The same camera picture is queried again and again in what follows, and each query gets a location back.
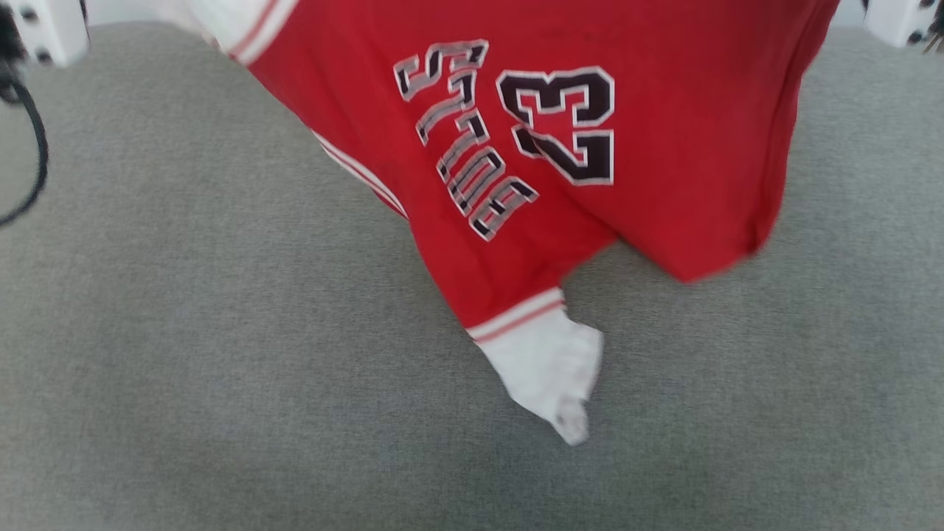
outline screw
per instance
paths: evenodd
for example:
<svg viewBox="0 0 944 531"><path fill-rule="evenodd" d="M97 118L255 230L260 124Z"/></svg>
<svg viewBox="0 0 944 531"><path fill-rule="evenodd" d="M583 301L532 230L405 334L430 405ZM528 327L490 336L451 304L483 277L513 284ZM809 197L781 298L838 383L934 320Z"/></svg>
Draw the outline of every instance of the screw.
<svg viewBox="0 0 944 531"><path fill-rule="evenodd" d="M45 65L52 64L53 62L53 56L50 55L47 50L44 50L42 48L36 50L36 59L40 62L40 64L45 64Z"/></svg>
<svg viewBox="0 0 944 531"><path fill-rule="evenodd" d="M20 15L23 16L23 20L30 24L36 24L40 21L40 15L37 14L36 10L33 8L23 8L20 11Z"/></svg>

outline red shirt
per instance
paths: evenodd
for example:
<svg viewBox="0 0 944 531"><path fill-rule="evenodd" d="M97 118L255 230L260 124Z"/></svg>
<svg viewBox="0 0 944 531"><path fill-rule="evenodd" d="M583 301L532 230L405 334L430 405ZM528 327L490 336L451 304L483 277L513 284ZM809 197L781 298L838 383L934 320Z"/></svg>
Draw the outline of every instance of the red shirt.
<svg viewBox="0 0 944 531"><path fill-rule="evenodd" d="M616 238L685 282L757 251L837 2L272 0L228 51L484 340Z"/></svg>

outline white plastic part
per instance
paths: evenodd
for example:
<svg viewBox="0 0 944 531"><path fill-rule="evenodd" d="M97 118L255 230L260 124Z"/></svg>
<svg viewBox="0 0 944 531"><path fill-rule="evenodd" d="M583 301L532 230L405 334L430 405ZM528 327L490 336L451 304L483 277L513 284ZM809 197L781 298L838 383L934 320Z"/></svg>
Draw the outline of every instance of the white plastic part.
<svg viewBox="0 0 944 531"><path fill-rule="evenodd" d="M79 0L0 0L13 9L13 21L32 61L71 66L89 51L89 32Z"/></svg>
<svg viewBox="0 0 944 531"><path fill-rule="evenodd" d="M922 5L921 0L869 0L866 29L883 43L903 48L912 35L923 39L935 21L942 0Z"/></svg>

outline black cable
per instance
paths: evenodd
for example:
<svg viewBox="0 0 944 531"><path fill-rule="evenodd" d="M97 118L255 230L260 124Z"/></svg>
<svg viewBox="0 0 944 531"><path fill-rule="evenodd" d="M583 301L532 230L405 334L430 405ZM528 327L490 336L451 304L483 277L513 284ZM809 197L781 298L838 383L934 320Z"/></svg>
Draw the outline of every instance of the black cable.
<svg viewBox="0 0 944 531"><path fill-rule="evenodd" d="M23 105L26 113L29 114L29 120L33 123L33 131L36 133L36 146L39 149L39 169L36 172L36 182L33 184L33 190L29 196L11 213L0 217L0 228L9 225L33 208L36 200L40 197L42 189L46 186L46 175L49 172L49 143L46 140L46 128L42 124L40 112L36 110L36 102L30 95L26 86L18 79L0 79L0 85L9 86L16 94L17 101L8 101L9 104Z"/></svg>

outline gray fabric surface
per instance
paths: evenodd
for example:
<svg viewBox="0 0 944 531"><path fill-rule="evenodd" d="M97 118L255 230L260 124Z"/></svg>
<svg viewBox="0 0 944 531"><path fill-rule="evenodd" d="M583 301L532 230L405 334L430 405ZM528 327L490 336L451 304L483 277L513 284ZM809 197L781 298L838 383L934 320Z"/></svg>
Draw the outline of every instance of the gray fabric surface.
<svg viewBox="0 0 944 531"><path fill-rule="evenodd" d="M835 30L762 255L573 276L607 343L571 449L248 74L94 44L33 75L51 182L0 231L0 529L944 530L944 60ZM34 152L0 116L4 206Z"/></svg>

